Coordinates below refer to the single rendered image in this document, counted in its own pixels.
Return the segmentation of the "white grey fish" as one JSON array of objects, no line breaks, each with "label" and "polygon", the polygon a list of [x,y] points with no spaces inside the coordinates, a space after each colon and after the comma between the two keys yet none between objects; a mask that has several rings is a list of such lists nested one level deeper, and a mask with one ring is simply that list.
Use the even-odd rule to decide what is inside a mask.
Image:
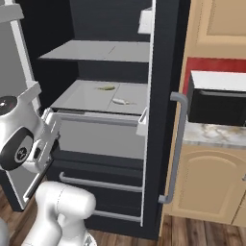
[{"label": "white grey fish", "polygon": [[134,102],[129,102],[124,99],[119,99],[119,98],[113,98],[112,102],[117,105],[136,105]]}]

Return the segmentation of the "grey door bin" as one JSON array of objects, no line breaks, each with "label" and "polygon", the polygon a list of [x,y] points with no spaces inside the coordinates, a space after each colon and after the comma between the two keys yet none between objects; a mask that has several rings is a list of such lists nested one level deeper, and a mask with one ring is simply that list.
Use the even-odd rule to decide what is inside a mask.
[{"label": "grey door bin", "polygon": [[24,17],[19,4],[1,5],[0,6],[0,23],[19,20]]},{"label": "grey door bin", "polygon": [[34,84],[22,92],[18,99],[25,101],[26,103],[32,102],[35,98],[37,98],[41,93],[41,88],[38,82],[34,82]]}]

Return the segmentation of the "black fridge door, grey lining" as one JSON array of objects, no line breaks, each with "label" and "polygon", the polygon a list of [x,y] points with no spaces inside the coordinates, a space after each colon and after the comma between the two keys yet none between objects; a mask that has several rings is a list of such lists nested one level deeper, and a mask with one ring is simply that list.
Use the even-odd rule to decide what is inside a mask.
[{"label": "black fridge door, grey lining", "polygon": [[[1,5],[17,4],[14,0],[0,0]],[[0,97],[18,97],[31,87],[36,80],[30,64],[20,20],[0,23]],[[38,97],[29,103],[37,115],[40,102]],[[34,173],[20,166],[12,171],[0,169],[0,185],[14,211],[23,211],[45,175],[51,162],[42,172]]]}]

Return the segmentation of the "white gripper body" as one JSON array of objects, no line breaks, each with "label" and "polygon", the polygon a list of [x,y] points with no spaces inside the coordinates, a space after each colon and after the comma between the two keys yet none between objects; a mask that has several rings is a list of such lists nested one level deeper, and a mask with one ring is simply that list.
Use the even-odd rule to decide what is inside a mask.
[{"label": "white gripper body", "polygon": [[62,120],[51,108],[44,111],[41,119],[44,122],[44,132],[40,139],[41,153],[39,156],[39,170],[43,171],[49,161],[53,144],[59,135]]}]

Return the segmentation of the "tan wall cupboard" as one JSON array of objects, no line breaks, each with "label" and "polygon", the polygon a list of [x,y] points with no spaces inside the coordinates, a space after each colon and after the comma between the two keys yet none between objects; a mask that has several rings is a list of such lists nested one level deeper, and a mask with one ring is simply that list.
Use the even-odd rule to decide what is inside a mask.
[{"label": "tan wall cupboard", "polygon": [[187,55],[246,60],[246,0],[191,0]]}]

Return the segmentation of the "grey fridge drawer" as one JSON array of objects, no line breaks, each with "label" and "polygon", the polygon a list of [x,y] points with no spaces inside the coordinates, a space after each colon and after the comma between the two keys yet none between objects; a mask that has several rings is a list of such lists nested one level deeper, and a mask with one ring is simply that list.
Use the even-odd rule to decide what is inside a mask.
[{"label": "grey fridge drawer", "polygon": [[138,116],[58,111],[63,151],[120,158],[144,158],[145,137],[136,134]]}]

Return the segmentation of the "tan arched cupboard door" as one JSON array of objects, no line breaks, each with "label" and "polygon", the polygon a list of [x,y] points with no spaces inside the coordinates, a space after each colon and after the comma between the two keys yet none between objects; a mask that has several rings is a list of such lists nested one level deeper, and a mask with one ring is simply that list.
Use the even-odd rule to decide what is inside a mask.
[{"label": "tan arched cupboard door", "polygon": [[182,148],[171,213],[231,224],[246,191],[246,150]]}]

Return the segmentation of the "black fridge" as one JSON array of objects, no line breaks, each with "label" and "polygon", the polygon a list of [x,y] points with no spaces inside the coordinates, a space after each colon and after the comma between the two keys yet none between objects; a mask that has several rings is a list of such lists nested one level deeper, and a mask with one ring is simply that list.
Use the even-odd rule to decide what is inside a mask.
[{"label": "black fridge", "polygon": [[[151,0],[16,0],[24,12],[21,22],[35,78],[40,82],[40,104],[54,112],[99,112],[53,109],[51,105],[77,80],[146,84],[149,62],[76,61],[42,59],[41,56],[69,40],[149,42],[137,32],[139,16]],[[141,186],[142,192],[114,190],[83,184],[97,199],[96,210],[141,217],[130,222],[92,215],[87,226],[98,231],[141,237],[145,178],[144,158],[130,159],[63,151],[55,143],[53,163],[47,177],[63,183],[59,175],[120,185]]]}]

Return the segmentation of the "black microwave oven, white top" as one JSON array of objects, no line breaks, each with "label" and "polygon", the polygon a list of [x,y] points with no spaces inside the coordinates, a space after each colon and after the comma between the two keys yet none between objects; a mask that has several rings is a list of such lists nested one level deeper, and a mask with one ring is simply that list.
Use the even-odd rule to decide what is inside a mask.
[{"label": "black microwave oven, white top", "polygon": [[246,126],[246,73],[192,70],[186,96],[189,122]]}]

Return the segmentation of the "grey fridge shelf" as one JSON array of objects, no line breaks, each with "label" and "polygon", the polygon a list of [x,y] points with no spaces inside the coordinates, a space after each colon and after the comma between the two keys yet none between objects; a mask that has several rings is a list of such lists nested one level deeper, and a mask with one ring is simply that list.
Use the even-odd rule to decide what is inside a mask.
[{"label": "grey fridge shelf", "polygon": [[69,40],[41,56],[42,59],[148,62],[149,42]]},{"label": "grey fridge shelf", "polygon": [[[115,86],[115,90],[99,90],[99,86]],[[117,105],[113,98],[134,102],[136,105]],[[141,115],[147,106],[147,85],[117,82],[74,82],[52,105],[53,109],[101,111]]]}]

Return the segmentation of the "white door bin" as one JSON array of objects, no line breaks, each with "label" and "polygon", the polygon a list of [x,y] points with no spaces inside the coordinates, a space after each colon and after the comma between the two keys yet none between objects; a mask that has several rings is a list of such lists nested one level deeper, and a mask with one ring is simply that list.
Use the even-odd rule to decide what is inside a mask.
[{"label": "white door bin", "polygon": [[152,8],[142,10],[139,17],[138,33],[150,35],[152,28]]},{"label": "white door bin", "polygon": [[146,136],[147,134],[147,111],[145,108],[142,115],[139,117],[137,121],[136,134],[140,136]]}]

